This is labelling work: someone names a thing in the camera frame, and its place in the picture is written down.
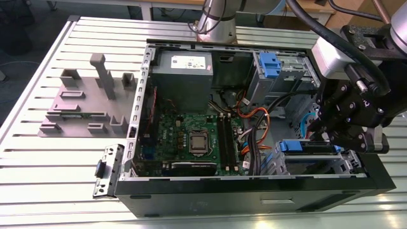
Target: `floor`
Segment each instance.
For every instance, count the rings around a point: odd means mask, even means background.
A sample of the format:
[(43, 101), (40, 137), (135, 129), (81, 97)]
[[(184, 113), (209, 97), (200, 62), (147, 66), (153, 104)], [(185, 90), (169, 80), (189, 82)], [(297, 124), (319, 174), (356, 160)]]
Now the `floor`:
[[(32, 51), (20, 56), (9, 56), (0, 50), (0, 71), (7, 75), (7, 80), (0, 82), (0, 125), (43, 61), (68, 16), (81, 15), (87, 17), (129, 19), (125, 6), (59, 2), (56, 7), (57, 10), (51, 11), (45, 1), (32, 1), (29, 9), (36, 23), (25, 27), (33, 43)], [(187, 10), (185, 12), (181, 9), (168, 10), (165, 12), (167, 16), (163, 16), (160, 9), (153, 9), (156, 21), (192, 22), (199, 20), (201, 15), (199, 10)], [(139, 8), (132, 10), (132, 14), (136, 19), (141, 20)], [(255, 15), (237, 14), (236, 25), (257, 27)]]

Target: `aluminum extrusion table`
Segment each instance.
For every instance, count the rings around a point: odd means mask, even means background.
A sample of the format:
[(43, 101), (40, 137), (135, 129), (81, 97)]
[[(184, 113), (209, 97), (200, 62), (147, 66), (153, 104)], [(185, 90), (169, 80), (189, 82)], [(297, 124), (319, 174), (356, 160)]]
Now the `aluminum extrusion table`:
[[(36, 137), (64, 68), (96, 76), (88, 60), (105, 53), (113, 77), (139, 74), (145, 39), (195, 40), (183, 23), (81, 17), (68, 21), (0, 129), (0, 227), (121, 228), (406, 228), (407, 121), (384, 129), (391, 151), (380, 156), (398, 186), (316, 214), (136, 219), (117, 200), (92, 200), (95, 166), (104, 147), (124, 139)], [(305, 31), (237, 27), (240, 44), (311, 48)]]

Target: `ram slot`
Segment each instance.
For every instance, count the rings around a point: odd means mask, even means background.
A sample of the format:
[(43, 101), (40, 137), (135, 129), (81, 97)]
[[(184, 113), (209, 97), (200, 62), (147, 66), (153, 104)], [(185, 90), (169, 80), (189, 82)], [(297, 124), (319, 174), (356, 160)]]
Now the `ram slot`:
[(228, 165), (231, 170), (237, 171), (237, 164), (236, 164), (236, 153), (233, 147), (233, 131), (231, 127), (231, 119), (224, 119), (224, 137), (225, 137), (225, 145), (227, 145), (227, 152), (228, 152)]
[(220, 154), (220, 168), (228, 170), (228, 152), (227, 152), (227, 141), (224, 138), (224, 117), (217, 117), (217, 143), (219, 143), (219, 154)]

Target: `black cable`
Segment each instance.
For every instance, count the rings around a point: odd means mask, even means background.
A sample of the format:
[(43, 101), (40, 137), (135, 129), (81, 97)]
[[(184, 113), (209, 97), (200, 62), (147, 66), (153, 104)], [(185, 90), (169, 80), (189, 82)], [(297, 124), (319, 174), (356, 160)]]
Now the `black cable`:
[(285, 0), (296, 17), (311, 27), (311, 30), (331, 43), (358, 64), (360, 64), (375, 81), (374, 94), (384, 96), (390, 92), (386, 76), (368, 57), (336, 33), (324, 27), (304, 11), (296, 0)]
[(185, 11), (187, 11), (187, 10), (184, 10), (184, 11), (181, 12), (181, 14), (180, 14), (180, 16), (179, 16), (177, 18), (172, 19), (173, 22), (175, 22), (177, 19), (180, 19), (180, 18), (183, 17)]
[(247, 142), (248, 142), (248, 153), (249, 153), (249, 167), (248, 167), (248, 175), (252, 176), (255, 174), (255, 149), (251, 142), (252, 136), (248, 134)]
[[(204, 3), (203, 3), (203, 11), (204, 11), (204, 6), (205, 6), (207, 1), (208, 1), (208, 0), (204, 0)], [(201, 28), (197, 30), (197, 32), (201, 32), (203, 29), (204, 29), (204, 25), (205, 25), (205, 22), (208, 21), (208, 15), (211, 14), (211, 10), (212, 10), (212, 4), (209, 5), (208, 13), (205, 14), (205, 17), (204, 17), (203, 26), (201, 26)]]
[(355, 15), (355, 16), (359, 16), (359, 17), (363, 17), (363, 18), (368, 18), (371, 20), (382, 21), (380, 16), (378, 16), (375, 14), (371, 14), (371, 13), (364, 13), (364, 12), (359, 12), (359, 11), (355, 11), (355, 10), (345, 9), (345, 8), (340, 7), (339, 5), (336, 5), (333, 0), (328, 0), (328, 3), (331, 5), (332, 9), (341, 12), (341, 13), (347, 13), (347, 14), (351, 14), (351, 15)]
[(168, 17), (173, 22), (176, 22), (176, 20), (180, 19), (180, 18), (183, 17), (183, 15), (184, 15), (184, 13), (185, 13), (185, 11), (187, 11), (187, 10), (184, 10), (177, 18), (172, 18), (160, 8), (157, 8), (157, 9), (159, 9), (159, 11), (161, 11), (163, 15), (164, 15), (165, 17)]
[(280, 26), (281, 26), (281, 24), (283, 24), (283, 22), (284, 22), (285, 18), (287, 18), (287, 6), (284, 6), (283, 15), (281, 15), (281, 18), (280, 18), (279, 24), (277, 24), (277, 26), (276, 26), (277, 28), (280, 28)]
[(224, 0), (224, 6), (223, 6), (221, 16), (220, 16), (219, 20), (216, 21), (213, 27), (212, 27), (211, 29), (208, 29), (207, 31), (201, 32), (201, 31), (196, 31), (196, 30), (191, 27), (191, 24), (188, 23), (189, 30), (191, 30), (193, 33), (196, 33), (196, 34), (207, 34), (207, 33), (208, 33), (209, 31), (212, 31), (212, 30), (216, 28), (216, 26), (220, 24), (220, 22), (221, 22), (221, 20), (223, 20), (223, 16), (224, 16), (224, 12), (225, 12), (225, 11), (227, 11), (227, 0)]
[(249, 148), (251, 149), (251, 152), (253, 152), (253, 159), (252, 159), (252, 163), (253, 163), (253, 175), (257, 176), (260, 174), (260, 171), (259, 171), (259, 164), (257, 164), (257, 161), (259, 161), (259, 148), (257, 148), (257, 143), (256, 143), (256, 129), (252, 128), (252, 131), (251, 131), (251, 139), (249, 139)]

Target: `power supply label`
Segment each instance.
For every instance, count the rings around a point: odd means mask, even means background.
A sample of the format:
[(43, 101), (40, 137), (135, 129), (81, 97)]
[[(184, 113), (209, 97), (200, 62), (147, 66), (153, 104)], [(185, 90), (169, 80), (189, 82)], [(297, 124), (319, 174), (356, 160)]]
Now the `power supply label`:
[(171, 68), (205, 69), (203, 56), (172, 56)]

